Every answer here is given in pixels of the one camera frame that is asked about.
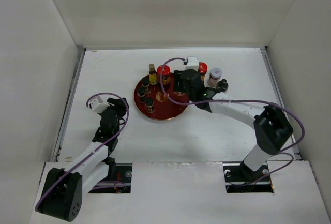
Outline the red lid sauce jar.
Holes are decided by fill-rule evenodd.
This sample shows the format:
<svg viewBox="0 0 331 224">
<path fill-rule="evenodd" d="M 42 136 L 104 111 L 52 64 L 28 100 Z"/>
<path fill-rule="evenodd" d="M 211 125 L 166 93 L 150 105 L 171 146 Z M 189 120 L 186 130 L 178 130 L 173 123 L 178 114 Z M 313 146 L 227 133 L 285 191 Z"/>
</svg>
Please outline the red lid sauce jar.
<svg viewBox="0 0 331 224">
<path fill-rule="evenodd" d="M 205 75 L 207 73 L 207 70 L 208 70 L 208 66 L 204 62 L 199 62 L 198 72 L 200 74 L 200 77 L 201 77 L 201 80 L 202 80 L 203 83 L 205 81 Z"/>
</svg>

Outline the small black cap bottle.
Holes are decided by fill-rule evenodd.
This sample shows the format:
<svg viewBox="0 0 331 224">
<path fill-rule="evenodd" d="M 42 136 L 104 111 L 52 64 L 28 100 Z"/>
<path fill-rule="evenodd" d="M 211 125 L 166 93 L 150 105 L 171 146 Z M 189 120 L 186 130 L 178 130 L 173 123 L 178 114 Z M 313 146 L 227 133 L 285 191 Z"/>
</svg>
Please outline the small black cap bottle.
<svg viewBox="0 0 331 224">
<path fill-rule="evenodd" d="M 146 97 L 144 99 L 144 104 L 147 110 L 147 113 L 154 113 L 154 100 L 152 97 Z"/>
<path fill-rule="evenodd" d="M 140 86 L 137 88 L 137 95 L 139 98 L 139 102 L 144 103 L 145 96 L 146 96 L 146 88 L 143 86 Z"/>
<path fill-rule="evenodd" d="M 145 93 L 146 93 L 147 95 L 150 94 L 150 92 L 151 92 L 151 87 L 150 87 L 150 81 L 149 81 L 149 78 L 144 77 L 144 78 L 141 80 L 141 84 L 142 84 L 142 86 L 145 88 Z"/>
</svg>

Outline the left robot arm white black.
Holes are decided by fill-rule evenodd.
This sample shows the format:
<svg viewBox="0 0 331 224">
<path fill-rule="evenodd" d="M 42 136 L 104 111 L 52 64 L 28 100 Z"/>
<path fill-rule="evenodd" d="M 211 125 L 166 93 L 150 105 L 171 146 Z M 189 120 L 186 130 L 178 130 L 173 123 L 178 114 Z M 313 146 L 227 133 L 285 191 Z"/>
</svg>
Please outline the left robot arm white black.
<svg viewBox="0 0 331 224">
<path fill-rule="evenodd" d="M 101 94 L 87 100 L 87 107 L 101 120 L 88 148 L 65 168 L 52 168 L 46 175 L 41 197 L 35 211 L 72 222 L 82 206 L 84 194 L 101 180 L 110 182 L 116 176 L 115 162 L 109 155 L 114 151 L 120 132 L 129 117 L 126 98 L 110 93 L 103 101 Z"/>
</svg>

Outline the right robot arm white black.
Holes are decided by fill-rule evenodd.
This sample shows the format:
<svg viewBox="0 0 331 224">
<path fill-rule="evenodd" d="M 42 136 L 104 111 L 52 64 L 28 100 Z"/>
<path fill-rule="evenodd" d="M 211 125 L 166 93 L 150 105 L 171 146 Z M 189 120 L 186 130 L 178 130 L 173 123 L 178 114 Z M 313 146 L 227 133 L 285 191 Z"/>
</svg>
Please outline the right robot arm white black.
<svg viewBox="0 0 331 224">
<path fill-rule="evenodd" d="M 213 114 L 222 114 L 250 126 L 255 132 L 257 144 L 240 163 L 240 174 L 252 180 L 260 167 L 277 155 L 293 133 L 293 128 L 284 112 L 277 106 L 266 103 L 254 106 L 234 100 L 219 89 L 204 86 L 200 74 L 193 70 L 174 71 L 174 90 L 187 94 L 199 109 Z"/>
</svg>

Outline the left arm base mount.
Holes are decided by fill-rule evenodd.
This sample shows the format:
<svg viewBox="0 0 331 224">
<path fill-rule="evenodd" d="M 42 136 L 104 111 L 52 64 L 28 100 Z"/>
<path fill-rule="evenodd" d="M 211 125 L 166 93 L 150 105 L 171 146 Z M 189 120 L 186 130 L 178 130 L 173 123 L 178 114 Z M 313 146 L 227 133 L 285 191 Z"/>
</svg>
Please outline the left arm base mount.
<svg viewBox="0 0 331 224">
<path fill-rule="evenodd" d="M 132 169 L 131 163 L 116 164 L 116 166 L 113 166 L 110 170 L 108 176 L 97 183 L 89 193 L 131 193 Z"/>
</svg>

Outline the yellow label brown bottle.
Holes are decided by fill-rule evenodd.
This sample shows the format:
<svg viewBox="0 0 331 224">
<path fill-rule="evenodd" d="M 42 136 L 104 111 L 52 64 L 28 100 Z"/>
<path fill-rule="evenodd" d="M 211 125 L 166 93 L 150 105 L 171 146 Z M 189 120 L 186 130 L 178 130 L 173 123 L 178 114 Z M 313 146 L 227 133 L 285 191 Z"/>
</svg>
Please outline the yellow label brown bottle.
<svg viewBox="0 0 331 224">
<path fill-rule="evenodd" d="M 155 70 L 155 65 L 149 64 L 148 68 L 149 68 L 148 78 L 149 78 L 150 85 L 157 85 L 158 79 L 157 79 L 157 73 Z"/>
</svg>

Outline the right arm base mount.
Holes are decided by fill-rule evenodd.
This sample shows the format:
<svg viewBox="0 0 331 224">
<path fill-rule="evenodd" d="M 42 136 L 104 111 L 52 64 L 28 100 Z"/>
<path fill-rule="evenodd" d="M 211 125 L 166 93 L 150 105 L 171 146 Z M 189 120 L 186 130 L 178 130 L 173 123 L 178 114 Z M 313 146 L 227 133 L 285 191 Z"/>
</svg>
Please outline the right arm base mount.
<svg viewBox="0 0 331 224">
<path fill-rule="evenodd" d="M 257 171 L 250 172 L 240 163 L 224 163 L 223 173 L 227 193 L 273 193 L 269 168 L 265 163 Z"/>
</svg>

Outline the white bottle black cap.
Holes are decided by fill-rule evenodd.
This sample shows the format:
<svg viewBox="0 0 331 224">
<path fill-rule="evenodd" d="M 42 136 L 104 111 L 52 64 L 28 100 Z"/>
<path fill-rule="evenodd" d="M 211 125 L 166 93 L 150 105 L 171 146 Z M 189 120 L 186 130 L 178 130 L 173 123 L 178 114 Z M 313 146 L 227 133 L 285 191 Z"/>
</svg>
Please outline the white bottle black cap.
<svg viewBox="0 0 331 224">
<path fill-rule="evenodd" d="M 226 79 L 222 79 L 220 80 L 217 85 L 216 85 L 216 89 L 219 92 L 222 93 L 226 93 L 228 91 L 229 85 Z"/>
</svg>

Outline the small red lid jar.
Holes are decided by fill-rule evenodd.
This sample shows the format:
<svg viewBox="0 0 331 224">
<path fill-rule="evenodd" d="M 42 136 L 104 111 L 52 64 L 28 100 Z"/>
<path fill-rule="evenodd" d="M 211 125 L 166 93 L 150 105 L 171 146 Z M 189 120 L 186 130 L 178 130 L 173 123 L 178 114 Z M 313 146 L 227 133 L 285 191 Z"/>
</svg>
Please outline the small red lid jar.
<svg viewBox="0 0 331 224">
<path fill-rule="evenodd" d="M 158 84 L 161 86 L 163 84 L 164 89 L 167 89 L 170 86 L 170 75 L 171 75 L 171 69 L 169 66 L 160 65 L 157 68 L 157 79 Z"/>
</svg>

